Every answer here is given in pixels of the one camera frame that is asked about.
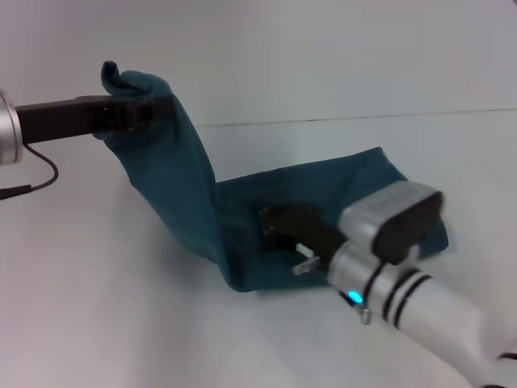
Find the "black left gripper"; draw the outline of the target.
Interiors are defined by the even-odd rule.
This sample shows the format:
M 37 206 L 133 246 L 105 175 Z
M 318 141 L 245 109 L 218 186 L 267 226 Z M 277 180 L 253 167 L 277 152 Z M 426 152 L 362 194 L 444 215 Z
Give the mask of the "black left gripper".
M 15 108 L 25 145 L 87 134 L 134 131 L 174 119 L 174 98 L 82 96 Z

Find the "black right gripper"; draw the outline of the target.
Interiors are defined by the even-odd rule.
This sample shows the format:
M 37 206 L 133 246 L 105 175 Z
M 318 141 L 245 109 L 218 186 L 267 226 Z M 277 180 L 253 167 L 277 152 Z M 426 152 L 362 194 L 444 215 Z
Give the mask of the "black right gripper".
M 299 245 L 312 255 L 302 264 L 308 271 L 328 273 L 338 249 L 348 238 L 322 219 L 320 208 L 305 206 L 264 207 L 258 211 L 260 230 L 264 231 L 265 251 L 293 251 Z

